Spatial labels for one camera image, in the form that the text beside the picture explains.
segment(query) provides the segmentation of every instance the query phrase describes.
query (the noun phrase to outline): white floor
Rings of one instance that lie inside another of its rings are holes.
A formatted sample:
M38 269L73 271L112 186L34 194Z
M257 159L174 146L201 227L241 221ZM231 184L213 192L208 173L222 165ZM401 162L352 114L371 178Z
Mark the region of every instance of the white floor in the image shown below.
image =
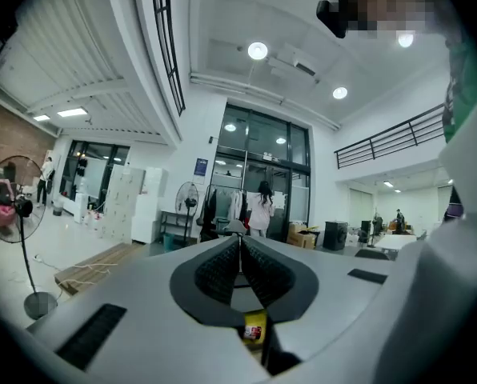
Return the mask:
M47 208L39 228L26 240L30 268L38 290L49 291L55 297L61 294L54 281L58 270L35 262L33 257L36 254L44 262L65 269L114 245L115 241L98 238L94 230L75 223L69 214L53 216L52 209ZM23 309L23 301L31 292L20 244L0 241L1 317L21 327L31 324L32 320ZM63 293L59 305L68 298L68 294Z

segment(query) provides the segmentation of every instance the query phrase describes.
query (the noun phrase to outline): black railing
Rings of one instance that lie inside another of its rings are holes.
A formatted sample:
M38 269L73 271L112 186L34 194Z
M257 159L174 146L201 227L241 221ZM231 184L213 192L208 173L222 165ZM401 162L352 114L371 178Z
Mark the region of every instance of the black railing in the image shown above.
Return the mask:
M443 104L335 151L338 169L418 146L443 135Z
M157 22L158 40L162 50L164 66L166 67L167 78L174 103L178 109L178 115L185 110L182 84L176 62L176 51L174 49L173 21L171 19L171 0L153 0L155 10L155 21Z

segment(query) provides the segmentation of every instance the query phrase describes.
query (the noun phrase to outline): speaker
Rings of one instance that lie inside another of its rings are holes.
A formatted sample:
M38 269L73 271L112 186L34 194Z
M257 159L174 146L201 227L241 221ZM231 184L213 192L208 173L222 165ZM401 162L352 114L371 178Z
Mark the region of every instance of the speaker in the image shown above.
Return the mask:
M361 221L361 232L359 232L359 243L368 243L368 235L370 235L370 221Z
M347 240L347 227L346 222L326 222L323 248L329 250L343 249Z

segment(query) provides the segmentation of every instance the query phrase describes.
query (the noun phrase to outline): ceiling light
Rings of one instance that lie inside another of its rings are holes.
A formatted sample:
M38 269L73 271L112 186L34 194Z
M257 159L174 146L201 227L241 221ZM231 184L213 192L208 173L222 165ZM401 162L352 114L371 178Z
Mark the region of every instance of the ceiling light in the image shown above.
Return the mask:
M401 34L399 35L399 45L403 48L407 48L413 44L414 38L415 36L413 34Z
M36 121L46 121L47 119L50 119L48 115L39 115L38 117L34 117Z
M75 108L74 110L57 112L57 114L65 118L65 117L74 117L75 115L85 115L87 114L87 112L84 111L82 108Z
M262 42L254 42L247 49L247 53L254 60L263 60L268 52L267 46Z
M347 88L344 86L340 86L336 90L333 91L333 97L336 99L344 99L347 96Z

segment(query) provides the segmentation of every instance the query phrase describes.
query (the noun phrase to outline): standing fan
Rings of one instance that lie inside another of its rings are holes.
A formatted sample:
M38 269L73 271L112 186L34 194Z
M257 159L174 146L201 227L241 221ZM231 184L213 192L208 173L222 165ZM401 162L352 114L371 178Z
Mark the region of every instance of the standing fan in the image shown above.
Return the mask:
M185 231L183 232L183 245L186 245L187 227L189 226L189 217L194 217L198 210L198 188L192 182L185 182L176 195L174 208L176 213L185 216Z
M33 180L40 177L39 166L28 157L13 156L0 162L0 239L22 244L25 266L34 291L26 297L23 305L33 320L57 307L54 296L36 291L25 248L25 240L36 231L45 213L43 205L34 208L38 189L33 186Z

